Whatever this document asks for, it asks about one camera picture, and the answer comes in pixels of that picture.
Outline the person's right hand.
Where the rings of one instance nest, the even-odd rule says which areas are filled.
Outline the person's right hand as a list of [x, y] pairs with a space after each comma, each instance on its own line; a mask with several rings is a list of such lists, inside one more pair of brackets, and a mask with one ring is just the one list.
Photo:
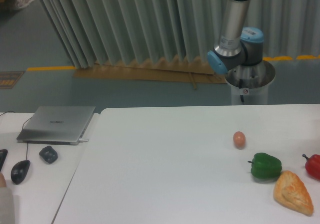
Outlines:
[[0, 188], [5, 188], [7, 186], [6, 179], [2, 173], [0, 173]]

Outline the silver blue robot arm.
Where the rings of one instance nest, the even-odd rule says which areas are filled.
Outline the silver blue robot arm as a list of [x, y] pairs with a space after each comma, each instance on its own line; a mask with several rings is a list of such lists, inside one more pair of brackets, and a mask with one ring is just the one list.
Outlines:
[[259, 28], [248, 27], [251, 0], [226, 0], [219, 38], [207, 53], [210, 67], [226, 74], [239, 65], [256, 65], [262, 55], [319, 55], [320, 0], [262, 0], [251, 17]]

